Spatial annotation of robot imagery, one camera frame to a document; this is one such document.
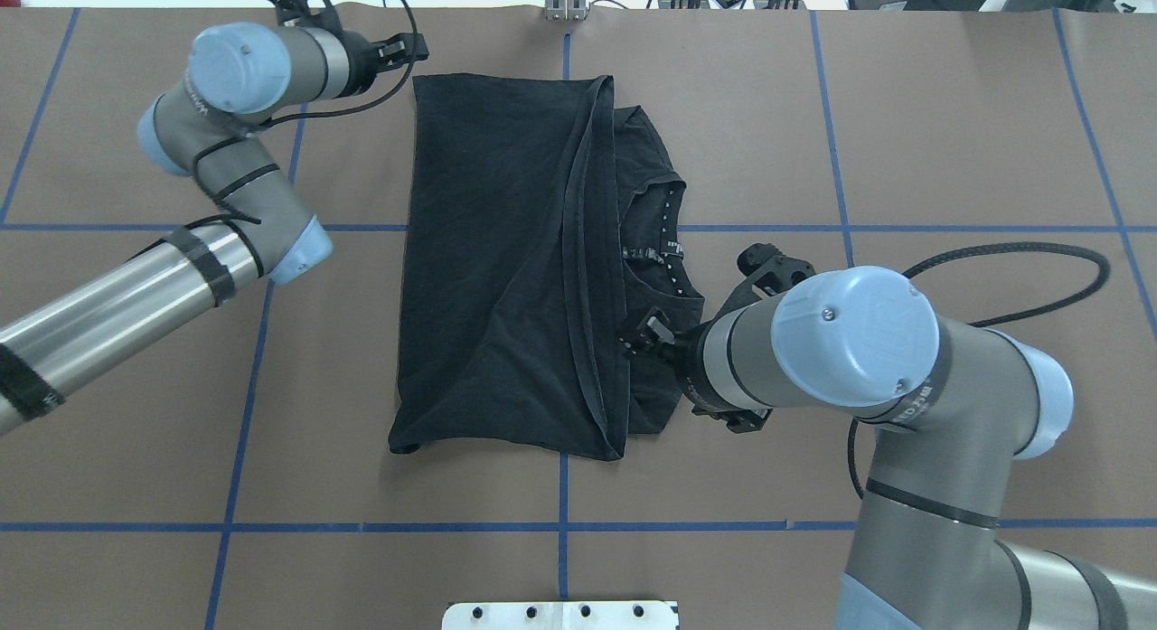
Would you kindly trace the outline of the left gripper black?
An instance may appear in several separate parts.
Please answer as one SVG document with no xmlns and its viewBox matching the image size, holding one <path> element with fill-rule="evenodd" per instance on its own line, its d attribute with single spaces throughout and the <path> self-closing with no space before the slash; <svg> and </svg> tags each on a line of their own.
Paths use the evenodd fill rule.
<svg viewBox="0 0 1157 630">
<path fill-rule="evenodd" d="M 393 34 L 388 40 L 369 42 L 362 34 L 344 32 L 342 49 L 351 64 L 342 92 L 364 92 L 381 73 L 404 69 L 429 57 L 423 34 Z"/>
</svg>

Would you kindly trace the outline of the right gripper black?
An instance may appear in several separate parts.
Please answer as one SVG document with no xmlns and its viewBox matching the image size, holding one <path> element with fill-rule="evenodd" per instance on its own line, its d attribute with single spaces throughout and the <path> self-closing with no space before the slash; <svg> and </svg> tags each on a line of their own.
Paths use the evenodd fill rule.
<svg viewBox="0 0 1157 630">
<path fill-rule="evenodd" d="M 714 321 L 675 329 L 662 307 L 631 314 L 619 328 L 619 342 L 632 355 L 653 358 L 675 375 L 681 395 L 694 405 L 715 403 L 715 388 L 706 371 L 705 344 Z"/>
</svg>

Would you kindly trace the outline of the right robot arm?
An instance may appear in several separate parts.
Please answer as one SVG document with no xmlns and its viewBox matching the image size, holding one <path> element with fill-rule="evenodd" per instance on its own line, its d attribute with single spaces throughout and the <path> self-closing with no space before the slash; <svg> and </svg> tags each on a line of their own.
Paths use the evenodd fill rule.
<svg viewBox="0 0 1157 630">
<path fill-rule="evenodd" d="M 801 407 L 876 429 L 837 629 L 1154 628 L 1154 581 L 998 539 L 1014 462 L 1053 449 L 1074 415 L 1057 360 L 935 313 L 889 268 L 782 284 L 734 292 L 687 331 L 653 307 L 620 341 L 735 431 Z"/>
</svg>

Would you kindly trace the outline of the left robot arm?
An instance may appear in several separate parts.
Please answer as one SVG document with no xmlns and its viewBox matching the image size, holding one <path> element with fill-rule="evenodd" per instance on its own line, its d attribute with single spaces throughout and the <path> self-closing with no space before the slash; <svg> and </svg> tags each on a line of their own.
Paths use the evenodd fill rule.
<svg viewBox="0 0 1157 630">
<path fill-rule="evenodd" d="M 285 286 L 327 259 L 334 244 L 264 133 L 318 117 L 315 103 L 362 95 L 392 71 L 408 80 L 428 55 L 413 25 L 383 40 L 303 20 L 197 34 L 182 77 L 145 108 L 137 143 L 202 198 L 205 214 L 3 326 L 3 433 L 257 281 Z"/>
</svg>

